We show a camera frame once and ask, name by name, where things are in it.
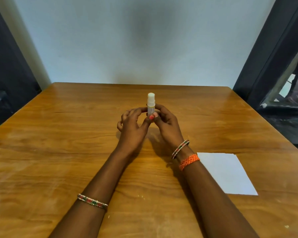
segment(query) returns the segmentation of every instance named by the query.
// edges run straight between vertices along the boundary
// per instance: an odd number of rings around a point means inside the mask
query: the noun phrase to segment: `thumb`
[[[162,121],[161,117],[157,112],[154,112],[153,115],[154,115],[154,119],[153,119],[154,123],[158,126],[159,129],[161,129],[164,122]]]
[[[152,114],[152,115],[148,115],[148,116],[144,119],[142,125],[140,126],[140,129],[142,129],[144,132],[147,132],[147,131],[148,131],[148,128],[149,128],[149,126],[150,126],[150,124],[152,123],[152,120],[153,120],[153,119],[154,119],[154,115],[153,115],[153,114]]]

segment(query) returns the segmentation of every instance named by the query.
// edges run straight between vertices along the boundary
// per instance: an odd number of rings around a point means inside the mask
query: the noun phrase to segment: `white wall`
[[[0,0],[0,11],[44,87],[232,88],[274,1]]]

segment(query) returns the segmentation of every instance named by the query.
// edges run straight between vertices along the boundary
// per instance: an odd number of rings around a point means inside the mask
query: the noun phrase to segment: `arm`
[[[156,104],[156,109],[160,112],[154,113],[154,122],[175,150],[184,141],[177,118],[162,105]],[[179,164],[192,154],[191,148],[185,146],[174,160]],[[198,205],[208,237],[259,238],[201,162],[186,166],[183,174]]]
[[[117,124],[117,128],[121,131],[118,145],[86,186],[83,195],[105,204],[109,203],[115,186],[129,162],[129,157],[147,134],[151,124],[150,118],[147,117],[140,127],[137,124],[139,115],[146,111],[147,108],[137,108],[123,113],[121,121]],[[76,200],[49,237],[95,238],[104,214],[104,209]]]

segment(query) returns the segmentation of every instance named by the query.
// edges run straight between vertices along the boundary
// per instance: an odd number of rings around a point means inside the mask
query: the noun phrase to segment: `forearm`
[[[128,157],[123,152],[115,150],[82,194],[108,204],[127,162]],[[76,200],[50,237],[95,238],[104,214],[104,209]]]
[[[193,154],[190,148],[179,154],[179,161]],[[258,235],[222,191],[204,165],[196,161],[183,169],[198,205],[208,237],[247,237]]]

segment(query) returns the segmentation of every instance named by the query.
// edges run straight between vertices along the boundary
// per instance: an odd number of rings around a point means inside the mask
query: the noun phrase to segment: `glue stick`
[[[147,101],[148,115],[151,115],[154,112],[155,105],[156,104],[154,99],[154,93],[148,93],[148,101]]]

